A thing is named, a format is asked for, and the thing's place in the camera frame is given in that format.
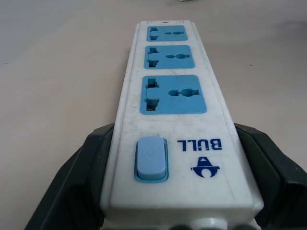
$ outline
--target socket hole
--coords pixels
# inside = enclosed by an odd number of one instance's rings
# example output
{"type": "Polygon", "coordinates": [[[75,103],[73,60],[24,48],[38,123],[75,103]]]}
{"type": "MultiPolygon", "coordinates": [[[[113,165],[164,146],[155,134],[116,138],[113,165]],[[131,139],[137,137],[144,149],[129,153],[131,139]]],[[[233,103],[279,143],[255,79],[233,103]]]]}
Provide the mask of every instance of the socket hole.
{"type": "Polygon", "coordinates": [[[168,92],[168,95],[170,96],[179,96],[178,90],[171,90],[168,92]]]}
{"type": "Polygon", "coordinates": [[[180,35],[180,34],[184,34],[184,32],[181,32],[181,31],[175,31],[175,32],[165,32],[166,35],[180,35]]]}
{"type": "Polygon", "coordinates": [[[191,97],[191,96],[194,96],[194,95],[199,95],[200,91],[199,90],[192,90],[192,89],[183,89],[180,93],[181,93],[182,96],[191,97]]]}
{"type": "Polygon", "coordinates": [[[189,54],[177,54],[177,55],[169,54],[169,55],[166,55],[166,57],[167,57],[167,58],[184,59],[184,58],[189,58],[190,55],[189,55],[189,54]]]}
{"type": "Polygon", "coordinates": [[[156,82],[155,78],[147,79],[147,86],[146,86],[147,89],[149,89],[149,88],[158,88],[158,87],[159,87],[159,85],[156,82]]]}
{"type": "Polygon", "coordinates": [[[159,99],[146,99],[146,111],[155,111],[159,104],[159,99]]]}
{"type": "Polygon", "coordinates": [[[151,41],[155,41],[155,40],[157,40],[157,38],[158,38],[158,36],[150,36],[151,41]]]}
{"type": "Polygon", "coordinates": [[[158,50],[155,47],[149,48],[149,53],[150,54],[157,54],[158,50]]]}
{"type": "Polygon", "coordinates": [[[150,68],[154,68],[157,66],[159,60],[148,60],[148,63],[149,63],[149,67],[150,68]]]}

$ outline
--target electrical outlet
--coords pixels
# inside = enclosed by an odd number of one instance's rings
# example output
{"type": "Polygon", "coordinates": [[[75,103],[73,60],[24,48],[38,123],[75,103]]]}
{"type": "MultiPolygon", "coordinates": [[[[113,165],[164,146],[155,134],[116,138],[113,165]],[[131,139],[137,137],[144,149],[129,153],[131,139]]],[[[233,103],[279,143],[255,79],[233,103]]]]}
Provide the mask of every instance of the electrical outlet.
{"type": "Polygon", "coordinates": [[[142,80],[142,114],[201,114],[207,111],[195,75],[145,76],[142,80]]]}
{"type": "Polygon", "coordinates": [[[173,42],[187,41],[186,29],[182,25],[148,26],[147,41],[173,42]]]}
{"type": "Polygon", "coordinates": [[[145,69],[191,69],[195,67],[189,46],[147,46],[145,69]]]}

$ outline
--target power switch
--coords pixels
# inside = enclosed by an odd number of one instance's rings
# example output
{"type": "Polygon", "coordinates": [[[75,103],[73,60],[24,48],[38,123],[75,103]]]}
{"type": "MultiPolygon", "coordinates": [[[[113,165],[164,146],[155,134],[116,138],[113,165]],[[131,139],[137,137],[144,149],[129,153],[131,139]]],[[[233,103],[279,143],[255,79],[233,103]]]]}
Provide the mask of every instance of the power switch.
{"type": "Polygon", "coordinates": [[[161,137],[143,137],[137,146],[136,169],[142,180],[161,180],[166,174],[165,145],[161,137]]]}

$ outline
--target brand logo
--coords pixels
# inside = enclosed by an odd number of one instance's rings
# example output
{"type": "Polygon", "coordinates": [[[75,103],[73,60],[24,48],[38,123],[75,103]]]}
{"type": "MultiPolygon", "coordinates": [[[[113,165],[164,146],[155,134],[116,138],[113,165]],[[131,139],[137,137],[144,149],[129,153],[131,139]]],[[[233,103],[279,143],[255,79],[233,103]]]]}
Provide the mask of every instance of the brand logo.
{"type": "Polygon", "coordinates": [[[200,139],[200,140],[178,140],[178,143],[182,143],[182,151],[187,151],[187,143],[191,142],[193,151],[202,151],[202,147],[205,147],[204,150],[209,150],[209,146],[211,146],[212,150],[221,150],[222,149],[222,143],[221,139],[211,139],[210,145],[209,141],[206,139],[200,139]]]}
{"type": "Polygon", "coordinates": [[[212,166],[212,164],[210,163],[210,161],[208,160],[207,157],[199,157],[198,162],[197,162],[197,166],[191,168],[191,170],[194,170],[194,172],[200,177],[204,177],[201,173],[202,170],[204,170],[204,169],[210,170],[210,172],[211,172],[210,177],[214,177],[217,174],[217,171],[220,169],[220,167],[212,166]]]}

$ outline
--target white power strip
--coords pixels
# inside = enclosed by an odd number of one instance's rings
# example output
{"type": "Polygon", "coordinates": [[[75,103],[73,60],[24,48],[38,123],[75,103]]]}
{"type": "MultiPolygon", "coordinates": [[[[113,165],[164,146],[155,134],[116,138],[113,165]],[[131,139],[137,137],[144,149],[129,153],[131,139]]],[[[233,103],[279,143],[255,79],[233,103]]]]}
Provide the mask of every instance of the white power strip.
{"type": "Polygon", "coordinates": [[[263,208],[190,21],[137,25],[100,207],[115,226],[219,230],[247,223],[263,208]]]}

